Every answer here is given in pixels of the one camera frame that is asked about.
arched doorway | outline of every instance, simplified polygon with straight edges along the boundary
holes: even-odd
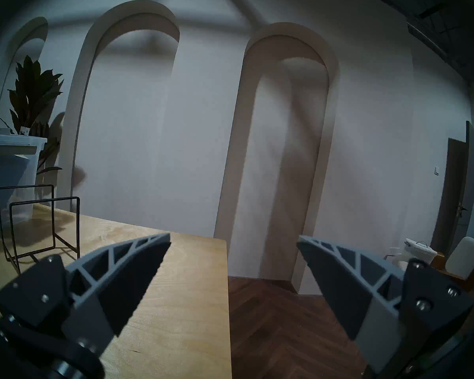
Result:
[[[16,50],[11,52],[10,65],[3,81],[0,94],[0,127],[5,127],[6,124],[9,127],[14,127],[9,111],[10,109],[13,110],[13,107],[10,104],[8,89],[16,88],[15,83],[18,78],[16,73],[17,62],[23,65],[26,56],[29,56],[33,62],[39,59],[47,38],[47,31],[48,25],[44,18],[34,19],[18,31],[16,38],[23,34],[23,39],[17,44]]]
[[[100,40],[75,154],[84,214],[154,226],[150,186],[178,41],[177,27],[152,13],[117,22]]]
[[[229,275],[291,279],[327,93],[327,69],[302,41],[274,35],[247,51],[214,234]]]

chair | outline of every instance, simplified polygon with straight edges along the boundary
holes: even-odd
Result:
[[[453,250],[444,266],[444,257],[436,257],[432,266],[450,277],[463,290],[474,288],[474,239],[466,236]]]

plastic storage box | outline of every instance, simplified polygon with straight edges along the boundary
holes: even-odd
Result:
[[[42,137],[0,134],[0,187],[35,184],[39,153],[46,142],[47,139]],[[10,202],[33,199],[35,199],[33,188],[1,190],[2,223],[4,225],[9,223],[8,205]],[[33,205],[17,206],[12,215],[14,224],[30,219],[32,210]]]

ceiling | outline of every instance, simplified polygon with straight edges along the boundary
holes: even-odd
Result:
[[[411,34],[474,81],[474,0],[382,1],[406,16]]]

white cushion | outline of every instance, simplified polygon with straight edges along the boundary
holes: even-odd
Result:
[[[466,236],[446,261],[446,271],[467,279],[474,269],[474,239]]]

